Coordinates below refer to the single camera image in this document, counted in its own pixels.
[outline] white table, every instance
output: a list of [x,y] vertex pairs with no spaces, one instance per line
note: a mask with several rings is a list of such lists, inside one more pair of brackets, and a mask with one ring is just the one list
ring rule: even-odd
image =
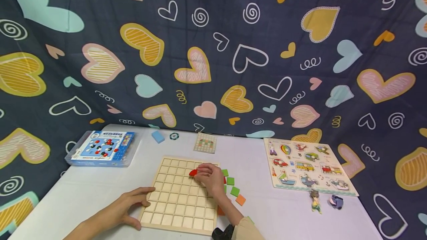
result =
[[[244,206],[234,204],[250,216],[267,240],[382,240],[357,197],[344,197],[342,210],[327,204],[330,195],[320,194],[323,215],[311,211],[308,192],[275,189],[267,166],[262,139],[218,136],[215,154],[193,151],[197,133],[160,130],[165,141],[157,144],[152,128],[110,124],[110,131],[137,131],[143,134],[134,160],[127,168],[70,167],[17,228],[10,240],[61,240],[81,221],[110,204],[124,192],[150,186],[162,156],[179,156],[219,162],[235,177],[236,186],[247,199]],[[140,209],[132,216],[137,217]],[[219,217],[217,226],[228,225]],[[143,228],[136,231],[119,226],[96,239],[188,239],[208,240],[207,236]]]

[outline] finger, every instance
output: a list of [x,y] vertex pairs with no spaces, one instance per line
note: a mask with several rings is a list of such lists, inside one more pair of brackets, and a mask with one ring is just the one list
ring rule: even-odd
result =
[[132,226],[133,228],[137,229],[138,231],[141,230],[141,223],[133,217],[125,216],[123,218],[123,223],[127,224],[129,226]]

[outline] heart pattern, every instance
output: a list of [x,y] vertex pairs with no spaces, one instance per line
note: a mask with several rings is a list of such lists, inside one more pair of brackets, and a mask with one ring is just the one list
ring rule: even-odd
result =
[[177,80],[182,83],[208,83],[212,80],[209,61],[202,49],[191,47],[187,58],[191,69],[177,69],[174,74]]

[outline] sleeve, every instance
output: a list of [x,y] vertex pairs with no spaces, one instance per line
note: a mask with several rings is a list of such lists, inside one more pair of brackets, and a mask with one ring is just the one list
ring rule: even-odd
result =
[[265,240],[249,217],[242,218],[234,228],[231,240]]

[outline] toy figure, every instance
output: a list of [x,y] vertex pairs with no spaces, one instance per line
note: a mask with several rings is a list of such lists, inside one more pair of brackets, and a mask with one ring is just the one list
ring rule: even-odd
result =
[[311,203],[311,211],[317,210],[321,214],[320,203],[319,203],[319,192],[312,189],[310,192],[310,197],[313,200],[313,203]]

